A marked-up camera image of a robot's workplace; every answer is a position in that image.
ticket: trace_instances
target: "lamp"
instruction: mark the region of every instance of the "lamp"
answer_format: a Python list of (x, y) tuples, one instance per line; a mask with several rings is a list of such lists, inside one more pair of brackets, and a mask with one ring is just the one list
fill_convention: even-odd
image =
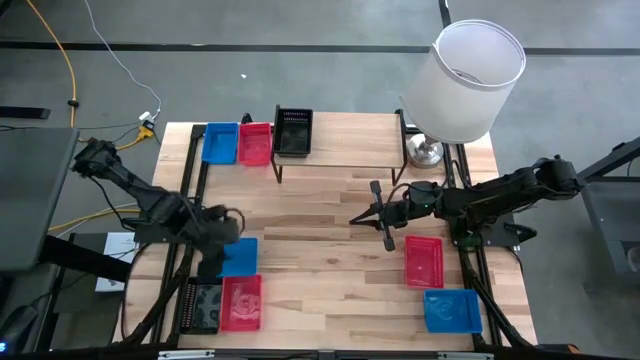
[(502, 27), (484, 20), (447, 26), (400, 101), (423, 132), (409, 140), (411, 163), (437, 165), (442, 144), (481, 138), (493, 125), (524, 71), (522, 45)]

